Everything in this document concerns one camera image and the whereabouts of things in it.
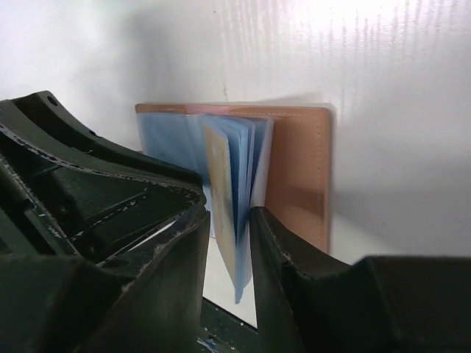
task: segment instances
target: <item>open book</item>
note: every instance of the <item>open book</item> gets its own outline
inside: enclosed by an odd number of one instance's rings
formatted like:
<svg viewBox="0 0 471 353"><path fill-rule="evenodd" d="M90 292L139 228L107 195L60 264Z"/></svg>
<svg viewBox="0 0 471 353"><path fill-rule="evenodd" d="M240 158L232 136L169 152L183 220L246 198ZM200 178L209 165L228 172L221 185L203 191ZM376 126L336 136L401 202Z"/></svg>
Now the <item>open book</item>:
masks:
<svg viewBox="0 0 471 353"><path fill-rule="evenodd" d="M239 302L250 280L249 209L263 206L274 119L210 114L138 114L144 153L202 176L211 235Z"/></svg>

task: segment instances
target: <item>brown cardboard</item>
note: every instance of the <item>brown cardboard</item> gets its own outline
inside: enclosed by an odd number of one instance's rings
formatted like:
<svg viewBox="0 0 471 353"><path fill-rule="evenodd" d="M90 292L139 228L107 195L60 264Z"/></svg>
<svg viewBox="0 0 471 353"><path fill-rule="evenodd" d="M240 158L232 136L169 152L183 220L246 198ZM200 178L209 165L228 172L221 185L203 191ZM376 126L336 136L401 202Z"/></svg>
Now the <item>brown cardboard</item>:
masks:
<svg viewBox="0 0 471 353"><path fill-rule="evenodd" d="M322 251L329 234L331 117L319 107L137 104L137 113L213 113L275 117L266 207Z"/></svg>

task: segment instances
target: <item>book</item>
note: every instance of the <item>book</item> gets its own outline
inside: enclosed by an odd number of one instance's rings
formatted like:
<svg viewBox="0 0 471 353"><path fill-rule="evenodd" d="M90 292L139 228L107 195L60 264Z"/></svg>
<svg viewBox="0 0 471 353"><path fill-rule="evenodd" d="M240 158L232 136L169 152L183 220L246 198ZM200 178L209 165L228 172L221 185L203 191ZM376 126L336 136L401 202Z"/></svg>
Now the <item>book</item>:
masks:
<svg viewBox="0 0 471 353"><path fill-rule="evenodd" d="M251 277L249 209L262 206L273 117L138 113L144 153L202 176L214 236L239 302Z"/></svg>

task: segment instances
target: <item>screw hole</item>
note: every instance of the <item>screw hole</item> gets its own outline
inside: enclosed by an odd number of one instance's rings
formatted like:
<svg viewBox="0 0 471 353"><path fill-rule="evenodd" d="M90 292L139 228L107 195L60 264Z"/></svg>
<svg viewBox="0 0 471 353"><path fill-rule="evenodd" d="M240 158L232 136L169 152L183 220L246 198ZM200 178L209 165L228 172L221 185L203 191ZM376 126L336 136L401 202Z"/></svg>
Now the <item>screw hole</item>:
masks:
<svg viewBox="0 0 471 353"><path fill-rule="evenodd" d="M103 264L103 268L116 268L116 267L122 267L125 265L129 265L130 262L128 260L124 259L112 259L108 261L107 263Z"/></svg>
<svg viewBox="0 0 471 353"><path fill-rule="evenodd" d="M52 105L54 105L54 106L56 106L56 107L59 105L59 104L57 103L57 101L56 101L54 98L52 98L51 96L48 96L48 97L47 97L47 100L48 100Z"/></svg>

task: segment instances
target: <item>white tabletop surface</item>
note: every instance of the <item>white tabletop surface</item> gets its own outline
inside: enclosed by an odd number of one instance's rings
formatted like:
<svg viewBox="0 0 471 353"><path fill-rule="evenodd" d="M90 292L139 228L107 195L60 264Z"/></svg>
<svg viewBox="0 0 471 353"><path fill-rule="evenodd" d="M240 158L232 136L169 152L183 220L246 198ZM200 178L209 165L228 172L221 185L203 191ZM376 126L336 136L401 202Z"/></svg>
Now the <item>white tabletop surface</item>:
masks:
<svg viewBox="0 0 471 353"><path fill-rule="evenodd" d="M0 99L50 90L139 149L142 101L332 109L331 254L471 253L471 1L3 0ZM231 303L210 245L205 296Z"/></svg>

